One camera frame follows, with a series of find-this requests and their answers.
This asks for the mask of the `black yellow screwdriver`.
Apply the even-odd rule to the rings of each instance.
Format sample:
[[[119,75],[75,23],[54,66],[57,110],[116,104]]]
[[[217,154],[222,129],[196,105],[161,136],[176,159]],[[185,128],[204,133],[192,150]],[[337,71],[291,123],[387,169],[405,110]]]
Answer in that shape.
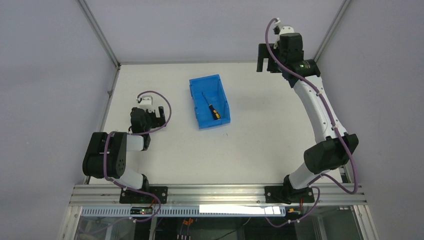
[[[218,113],[218,111],[214,108],[214,106],[211,104],[211,102],[208,100],[208,98],[206,97],[205,93],[202,92],[202,96],[204,97],[206,103],[208,104],[208,108],[212,114],[212,117],[214,120],[219,120],[221,119],[220,114]]]

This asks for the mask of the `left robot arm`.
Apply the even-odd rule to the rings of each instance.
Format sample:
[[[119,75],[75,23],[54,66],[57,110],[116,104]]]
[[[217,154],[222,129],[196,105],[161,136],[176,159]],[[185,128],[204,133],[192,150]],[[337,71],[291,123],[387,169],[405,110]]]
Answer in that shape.
[[[117,183],[122,188],[150,191],[147,176],[127,167],[128,152],[146,151],[151,143],[150,131],[166,123],[163,106],[155,110],[133,107],[130,112],[129,133],[94,132],[91,135],[83,163],[84,175]]]

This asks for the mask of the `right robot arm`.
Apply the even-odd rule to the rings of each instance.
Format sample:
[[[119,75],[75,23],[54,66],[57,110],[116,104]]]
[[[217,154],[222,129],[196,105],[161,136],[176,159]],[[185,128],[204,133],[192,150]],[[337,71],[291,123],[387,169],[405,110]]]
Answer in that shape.
[[[282,185],[265,187],[268,203],[314,201],[312,183],[329,171],[346,165],[359,144],[356,134],[349,134],[337,118],[324,91],[321,72],[313,59],[305,59],[299,33],[284,33],[274,44],[258,45],[257,72],[281,73],[300,98],[310,120],[315,145],[303,153],[303,163],[284,177]]]

